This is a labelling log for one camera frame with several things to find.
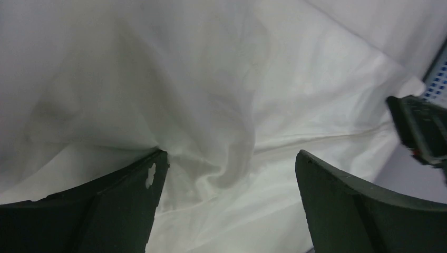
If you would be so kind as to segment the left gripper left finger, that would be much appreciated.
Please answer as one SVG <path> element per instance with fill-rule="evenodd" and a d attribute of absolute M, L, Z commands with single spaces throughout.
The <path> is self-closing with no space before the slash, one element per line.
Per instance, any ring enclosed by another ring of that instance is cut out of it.
<path fill-rule="evenodd" d="M 39 201 L 1 205 L 1 252 L 145 252 L 168 169 L 158 150 Z"/>

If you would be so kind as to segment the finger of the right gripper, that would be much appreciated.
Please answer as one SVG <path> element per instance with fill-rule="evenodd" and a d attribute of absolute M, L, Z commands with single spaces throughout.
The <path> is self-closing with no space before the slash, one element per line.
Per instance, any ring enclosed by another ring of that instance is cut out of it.
<path fill-rule="evenodd" d="M 385 100 L 401 143 L 420 164 L 446 178 L 446 108 L 413 95 Z"/>

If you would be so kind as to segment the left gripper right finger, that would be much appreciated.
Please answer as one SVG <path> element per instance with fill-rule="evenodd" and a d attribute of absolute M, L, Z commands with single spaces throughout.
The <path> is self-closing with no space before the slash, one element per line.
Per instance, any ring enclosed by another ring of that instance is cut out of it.
<path fill-rule="evenodd" d="M 295 173 L 316 252 L 446 252 L 446 204 L 382 188 L 305 150 Z"/>

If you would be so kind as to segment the white t-shirt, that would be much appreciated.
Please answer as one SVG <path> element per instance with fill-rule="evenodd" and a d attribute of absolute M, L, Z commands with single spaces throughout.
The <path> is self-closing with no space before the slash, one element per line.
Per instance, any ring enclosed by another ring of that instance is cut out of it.
<path fill-rule="evenodd" d="M 144 252 L 306 252 L 296 154 L 375 180 L 445 37 L 446 1 L 1 1 L 1 203 L 159 148 Z"/>

